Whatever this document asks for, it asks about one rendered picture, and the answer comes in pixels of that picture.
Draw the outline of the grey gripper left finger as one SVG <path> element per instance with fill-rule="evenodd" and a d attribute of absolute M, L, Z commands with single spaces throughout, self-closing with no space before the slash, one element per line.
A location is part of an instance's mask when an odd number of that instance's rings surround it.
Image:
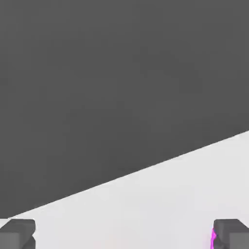
<path fill-rule="evenodd" d="M 10 219 L 0 228 L 0 249 L 36 249 L 33 219 Z"/>

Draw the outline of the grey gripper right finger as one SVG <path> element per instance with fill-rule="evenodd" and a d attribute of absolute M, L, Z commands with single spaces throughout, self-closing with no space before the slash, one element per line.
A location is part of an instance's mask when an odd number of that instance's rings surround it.
<path fill-rule="evenodd" d="M 238 219 L 216 219 L 214 249 L 249 249 L 249 228 Z"/>

